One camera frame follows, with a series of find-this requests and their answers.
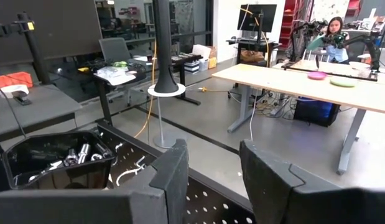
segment concrete floor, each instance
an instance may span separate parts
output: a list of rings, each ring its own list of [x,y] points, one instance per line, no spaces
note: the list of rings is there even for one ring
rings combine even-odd
[[[222,63],[216,70],[228,66],[228,63]],[[204,80],[216,70],[189,75],[187,84]],[[235,133],[230,134],[226,131],[239,113],[238,102],[229,100],[224,92],[199,92],[198,88],[203,86],[213,90],[229,90],[232,83],[211,78],[190,86],[187,95],[200,100],[202,102],[200,106],[175,98],[163,99],[161,100],[163,117],[221,142],[228,148],[237,150],[240,140],[250,138],[248,123],[245,123]],[[143,101],[143,95],[134,96],[133,103]],[[157,113],[156,106],[155,101],[153,113]],[[137,108],[118,113],[126,107],[126,103],[122,99],[115,100],[110,107],[113,114],[117,113],[113,116],[114,126],[132,136],[141,129],[147,116]],[[334,184],[343,187],[385,187],[385,114],[366,113],[359,132],[360,139],[354,143],[352,148],[348,171],[343,176],[335,173],[342,140],[350,127],[354,113],[354,109],[340,113],[329,128],[309,126],[304,122],[282,118],[267,118],[257,114],[252,126],[254,142],[257,147],[271,151],[282,159],[291,161]],[[81,129],[90,129],[95,126],[94,121],[102,117],[99,102],[93,101],[77,113],[77,125]],[[57,133],[73,128],[75,128],[75,123],[68,121],[32,134]],[[179,130],[168,123],[164,123],[164,129],[177,131],[187,137],[190,167],[247,197],[237,154]],[[158,132],[158,119],[151,117],[149,128],[137,138],[154,146],[152,138]],[[7,148],[20,139],[11,139],[2,145]]]

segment black foam panel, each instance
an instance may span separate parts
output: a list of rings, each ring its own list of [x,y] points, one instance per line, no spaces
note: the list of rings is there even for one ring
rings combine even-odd
[[[17,20],[26,11],[35,21],[35,34],[45,59],[99,52],[100,25],[93,0],[0,1],[0,23]],[[0,66],[31,62],[23,35],[0,38]]]

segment black bin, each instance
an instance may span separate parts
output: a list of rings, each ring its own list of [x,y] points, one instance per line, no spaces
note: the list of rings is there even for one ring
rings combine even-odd
[[[51,163],[62,161],[70,149],[78,154],[82,145],[91,146],[86,162],[47,170]],[[100,153],[99,144],[109,156],[91,161]],[[91,131],[32,136],[12,146],[2,155],[10,188],[22,189],[103,189],[106,187],[115,152]]]

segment person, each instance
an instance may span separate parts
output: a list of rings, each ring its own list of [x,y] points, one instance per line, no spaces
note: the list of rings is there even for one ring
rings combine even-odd
[[[341,29],[343,28],[343,19],[339,16],[332,18],[329,22],[327,28],[324,28],[322,31],[326,32],[326,35],[340,34]],[[333,63],[349,64],[348,54],[346,48],[339,49],[335,46],[329,45],[325,47],[327,55],[329,55],[329,61]]]

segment pink plate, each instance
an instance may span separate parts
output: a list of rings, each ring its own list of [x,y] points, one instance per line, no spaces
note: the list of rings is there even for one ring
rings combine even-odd
[[[327,77],[325,72],[310,72],[308,78],[313,80],[324,80]]]

